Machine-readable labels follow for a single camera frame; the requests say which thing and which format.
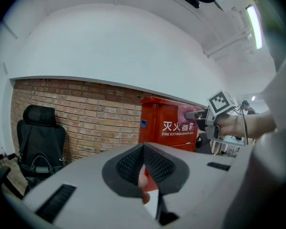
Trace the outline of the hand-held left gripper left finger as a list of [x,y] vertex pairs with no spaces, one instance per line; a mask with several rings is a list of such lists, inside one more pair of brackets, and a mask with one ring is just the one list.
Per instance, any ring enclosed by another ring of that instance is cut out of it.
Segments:
[[132,147],[122,146],[72,162],[31,190],[23,203],[37,212],[66,184],[76,189],[53,221],[61,229],[157,229],[141,198],[117,195],[102,177],[103,165]]

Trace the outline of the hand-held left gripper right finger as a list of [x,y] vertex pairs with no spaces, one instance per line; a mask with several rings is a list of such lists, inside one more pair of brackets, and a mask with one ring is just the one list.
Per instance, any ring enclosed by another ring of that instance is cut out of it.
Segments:
[[240,187],[239,156],[144,143],[143,157],[159,191],[156,218],[143,229],[231,229],[226,221]]

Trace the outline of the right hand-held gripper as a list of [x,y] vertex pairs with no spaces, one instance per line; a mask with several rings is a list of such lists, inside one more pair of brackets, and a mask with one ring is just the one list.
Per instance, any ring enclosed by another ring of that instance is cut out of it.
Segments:
[[238,104],[225,90],[218,91],[207,102],[208,107],[206,109],[188,112],[184,116],[188,120],[196,120],[200,130],[206,133],[208,139],[223,140],[219,135],[219,126],[214,124],[215,119],[222,113],[227,114],[234,110]]

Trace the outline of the pink cloth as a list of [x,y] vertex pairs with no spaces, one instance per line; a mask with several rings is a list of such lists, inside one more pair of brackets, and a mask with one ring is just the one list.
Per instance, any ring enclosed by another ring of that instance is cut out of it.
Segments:
[[180,125],[187,125],[189,124],[190,122],[192,122],[192,120],[188,120],[185,118],[185,114],[186,113],[190,113],[190,112],[194,112],[196,111],[195,107],[194,106],[191,106],[191,105],[181,105],[178,107],[178,111],[177,111],[177,121],[178,121],[178,124]]

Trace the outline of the red fire extinguisher box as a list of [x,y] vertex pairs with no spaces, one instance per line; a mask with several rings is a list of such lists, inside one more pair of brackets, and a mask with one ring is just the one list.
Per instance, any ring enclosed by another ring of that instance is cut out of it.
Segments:
[[193,122],[178,123],[178,107],[201,110],[200,107],[147,97],[141,100],[139,142],[153,142],[189,152],[195,151],[198,127]]

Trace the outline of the person's right forearm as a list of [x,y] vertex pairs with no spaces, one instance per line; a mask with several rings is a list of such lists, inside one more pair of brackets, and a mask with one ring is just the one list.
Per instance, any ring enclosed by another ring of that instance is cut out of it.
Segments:
[[276,129],[274,118],[269,110],[259,114],[246,115],[245,123],[246,136],[251,139],[258,139]]

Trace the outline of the person's right hand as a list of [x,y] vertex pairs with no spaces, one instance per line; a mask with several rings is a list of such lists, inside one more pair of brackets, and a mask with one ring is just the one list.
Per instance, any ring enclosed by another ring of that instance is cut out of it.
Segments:
[[245,131],[243,126],[243,120],[240,115],[229,115],[222,113],[218,115],[214,122],[215,125],[219,126],[219,135],[244,137]]

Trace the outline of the person's left hand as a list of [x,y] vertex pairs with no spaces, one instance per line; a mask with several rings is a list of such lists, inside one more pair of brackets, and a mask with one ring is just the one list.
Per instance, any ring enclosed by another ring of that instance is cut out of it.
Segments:
[[139,178],[138,178],[138,187],[143,191],[143,204],[146,205],[150,201],[150,194],[145,191],[145,188],[148,184],[148,178],[145,175],[145,165],[140,170]]

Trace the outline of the black office chair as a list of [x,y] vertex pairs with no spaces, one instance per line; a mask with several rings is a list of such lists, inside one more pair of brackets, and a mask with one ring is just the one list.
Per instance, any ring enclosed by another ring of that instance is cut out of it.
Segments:
[[43,152],[53,166],[62,164],[63,148],[66,138],[65,129],[58,125],[55,109],[38,105],[29,105],[17,123],[19,154],[17,165],[27,181],[24,194],[35,188],[49,177],[36,177],[27,169],[37,152]]
[[195,152],[212,155],[210,142],[211,140],[207,138],[206,133],[200,133],[196,139]]

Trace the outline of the black bag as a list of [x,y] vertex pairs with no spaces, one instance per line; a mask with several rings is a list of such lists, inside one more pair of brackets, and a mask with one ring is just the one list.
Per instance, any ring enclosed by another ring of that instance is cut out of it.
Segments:
[[64,160],[62,160],[61,165],[53,166],[48,157],[43,152],[37,152],[27,170],[36,177],[50,177],[64,167]]

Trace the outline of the white ceiling pipes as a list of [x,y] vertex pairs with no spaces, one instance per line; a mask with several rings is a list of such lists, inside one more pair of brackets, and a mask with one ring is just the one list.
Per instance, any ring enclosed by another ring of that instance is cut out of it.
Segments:
[[218,45],[214,46],[213,48],[209,50],[204,51],[204,55],[207,56],[208,58],[215,54],[216,52],[232,45],[233,43],[242,40],[243,38],[246,38],[248,34],[252,32],[252,29],[250,27],[245,28],[244,30],[241,30],[237,34],[231,36],[230,38],[226,39],[225,41],[219,43]]

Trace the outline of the ceiling tube light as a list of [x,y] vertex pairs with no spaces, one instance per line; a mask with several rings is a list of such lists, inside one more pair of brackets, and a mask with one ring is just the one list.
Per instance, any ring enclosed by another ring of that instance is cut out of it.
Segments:
[[256,9],[254,6],[250,5],[246,8],[246,11],[248,13],[249,19],[251,21],[252,29],[255,36],[255,45],[256,48],[259,50],[263,46],[262,42],[262,29],[259,21],[258,14],[256,12]]

